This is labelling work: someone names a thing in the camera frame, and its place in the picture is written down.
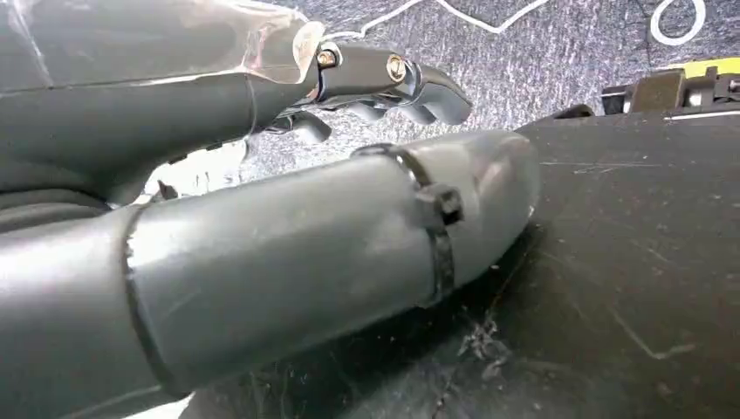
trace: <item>gray cylinder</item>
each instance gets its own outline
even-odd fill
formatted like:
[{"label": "gray cylinder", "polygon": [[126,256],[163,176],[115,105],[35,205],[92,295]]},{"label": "gray cylinder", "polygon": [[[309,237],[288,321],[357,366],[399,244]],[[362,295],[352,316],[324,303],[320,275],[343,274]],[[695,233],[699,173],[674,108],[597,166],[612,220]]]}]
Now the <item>gray cylinder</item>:
[{"label": "gray cylinder", "polygon": [[[526,225],[538,197],[535,152],[501,131],[408,150],[433,182],[461,194],[463,220],[448,233],[463,285]],[[399,162],[370,155],[144,210],[129,279],[178,387],[431,299],[434,253],[415,186]]]},{"label": "gray cylinder", "polygon": [[[537,202],[534,149],[501,131],[405,149],[0,235],[0,410],[133,413],[476,278]],[[455,220],[431,223],[421,168]]]}]

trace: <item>robotic hand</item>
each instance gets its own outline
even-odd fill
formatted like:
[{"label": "robotic hand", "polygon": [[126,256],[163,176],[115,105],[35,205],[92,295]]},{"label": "robotic hand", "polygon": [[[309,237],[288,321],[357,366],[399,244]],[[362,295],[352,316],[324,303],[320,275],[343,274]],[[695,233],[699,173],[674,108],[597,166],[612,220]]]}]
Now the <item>robotic hand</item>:
[{"label": "robotic hand", "polygon": [[392,52],[322,45],[292,10],[83,3],[0,3],[18,52],[0,60],[8,417],[124,416],[432,305],[528,222],[535,153],[499,131],[130,205],[152,170],[197,149],[265,130],[324,140],[313,109],[461,123],[470,103]]},{"label": "robotic hand", "polygon": [[[447,74],[394,52],[353,45],[340,48],[329,42],[321,45],[317,64],[319,83],[311,91],[312,101],[299,109],[344,108],[374,121],[398,107],[410,120],[424,125],[436,120],[457,125],[470,115],[471,103]],[[278,117],[268,130],[300,130],[315,142],[326,140],[331,133],[323,121],[295,107]]]}]

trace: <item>metal screw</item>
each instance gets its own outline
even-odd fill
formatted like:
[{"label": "metal screw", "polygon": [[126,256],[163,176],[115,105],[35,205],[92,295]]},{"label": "metal screw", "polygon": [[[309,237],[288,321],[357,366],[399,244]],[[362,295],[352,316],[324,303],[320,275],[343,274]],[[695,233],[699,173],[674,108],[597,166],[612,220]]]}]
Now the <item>metal screw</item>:
[{"label": "metal screw", "polygon": [[329,50],[319,52],[316,60],[319,62],[319,67],[321,68],[331,67],[337,64],[337,56]]},{"label": "metal screw", "polygon": [[395,82],[403,81],[406,78],[406,63],[403,62],[403,58],[395,54],[388,57],[386,69],[388,70],[388,76]]}]

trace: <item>transparent tape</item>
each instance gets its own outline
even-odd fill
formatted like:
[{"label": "transparent tape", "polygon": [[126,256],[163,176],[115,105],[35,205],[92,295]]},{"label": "transparent tape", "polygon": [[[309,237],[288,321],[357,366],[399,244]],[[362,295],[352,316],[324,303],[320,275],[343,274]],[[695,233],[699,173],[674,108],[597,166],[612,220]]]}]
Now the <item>transparent tape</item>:
[{"label": "transparent tape", "polygon": [[243,72],[305,79],[325,27],[248,0],[0,0],[0,92]]}]

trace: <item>white marking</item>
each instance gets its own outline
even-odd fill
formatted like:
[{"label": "white marking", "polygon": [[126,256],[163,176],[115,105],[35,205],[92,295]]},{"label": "white marking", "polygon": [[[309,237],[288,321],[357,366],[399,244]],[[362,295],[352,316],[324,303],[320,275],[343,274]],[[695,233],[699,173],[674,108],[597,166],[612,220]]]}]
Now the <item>white marking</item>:
[{"label": "white marking", "polygon": [[717,116],[733,116],[740,115],[740,111],[722,111],[722,112],[710,112],[710,113],[697,113],[694,115],[676,115],[668,116],[663,118],[664,120],[698,120],[701,118],[715,118]]}]

